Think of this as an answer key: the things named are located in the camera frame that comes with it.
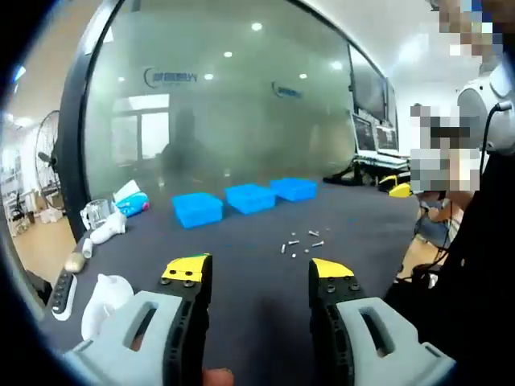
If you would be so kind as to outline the person's left hand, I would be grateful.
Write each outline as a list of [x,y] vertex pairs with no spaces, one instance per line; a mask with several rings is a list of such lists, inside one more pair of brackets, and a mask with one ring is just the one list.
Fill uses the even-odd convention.
[[233,386],[234,374],[228,368],[204,369],[203,386]]

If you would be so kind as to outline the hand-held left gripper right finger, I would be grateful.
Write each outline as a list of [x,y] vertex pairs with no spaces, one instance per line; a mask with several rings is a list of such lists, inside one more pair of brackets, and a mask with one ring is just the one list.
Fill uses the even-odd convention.
[[310,332],[318,385],[445,385],[455,361],[381,298],[365,294],[353,271],[309,263]]

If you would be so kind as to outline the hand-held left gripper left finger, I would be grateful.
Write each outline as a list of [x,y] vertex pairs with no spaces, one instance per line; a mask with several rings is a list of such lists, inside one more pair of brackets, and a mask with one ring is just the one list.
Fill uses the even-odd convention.
[[100,274],[64,358],[88,385],[200,385],[211,295],[209,253],[174,259],[153,290]]

